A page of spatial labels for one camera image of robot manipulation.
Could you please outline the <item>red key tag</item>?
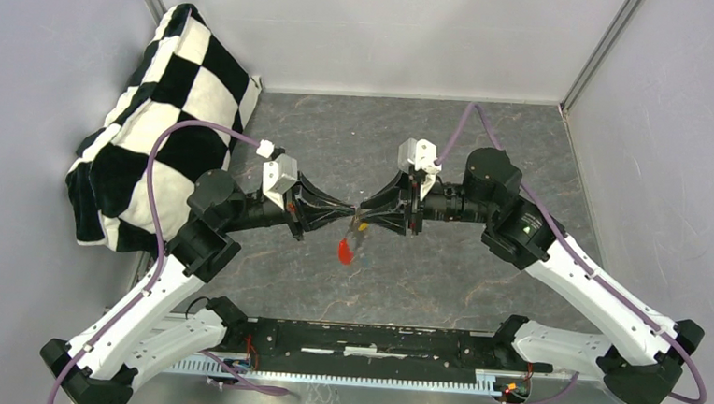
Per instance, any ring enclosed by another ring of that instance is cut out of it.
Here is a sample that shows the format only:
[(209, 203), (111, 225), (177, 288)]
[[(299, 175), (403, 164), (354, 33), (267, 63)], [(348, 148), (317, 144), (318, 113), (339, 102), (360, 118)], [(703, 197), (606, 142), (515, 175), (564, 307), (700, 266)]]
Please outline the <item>red key tag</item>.
[(355, 253), (348, 238), (343, 238), (338, 242), (337, 253), (337, 259), (340, 263), (347, 266), (352, 263)]

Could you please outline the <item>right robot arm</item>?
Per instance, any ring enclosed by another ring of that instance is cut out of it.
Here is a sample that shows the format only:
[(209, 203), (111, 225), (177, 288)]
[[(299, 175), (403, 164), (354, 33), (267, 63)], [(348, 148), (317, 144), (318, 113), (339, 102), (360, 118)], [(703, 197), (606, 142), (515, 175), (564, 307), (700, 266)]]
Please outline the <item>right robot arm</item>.
[(496, 148), (472, 151), (460, 183), (439, 177), (436, 148), (409, 139), (398, 174), (356, 210), (360, 221), (396, 234), (418, 234), (424, 223), (482, 224), (481, 239), (505, 263), (546, 284), (594, 324), (593, 333), (509, 317), (492, 343), (502, 368), (524, 361), (598, 378), (625, 404), (662, 404), (674, 395), (705, 333), (640, 301), (600, 268), (542, 207), (521, 194), (522, 174)]

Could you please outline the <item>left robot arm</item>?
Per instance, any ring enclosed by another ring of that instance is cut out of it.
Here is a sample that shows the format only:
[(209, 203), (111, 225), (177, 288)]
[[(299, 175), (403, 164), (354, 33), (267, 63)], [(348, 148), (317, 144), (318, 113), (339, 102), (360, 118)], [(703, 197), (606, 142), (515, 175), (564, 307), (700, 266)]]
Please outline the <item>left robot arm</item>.
[(287, 224), (300, 238), (354, 207), (327, 195), (298, 171), (264, 165), (262, 186), (246, 194), (225, 170), (209, 170), (187, 202), (191, 217), (170, 240), (156, 236), (156, 263), (96, 323), (70, 340), (51, 339), (41, 358), (54, 377), (47, 404), (65, 392), (73, 404), (127, 404), (134, 393), (175, 363), (218, 345), (238, 349), (246, 326), (207, 306), (194, 317), (151, 334), (186, 297), (223, 270), (241, 250), (231, 233)]

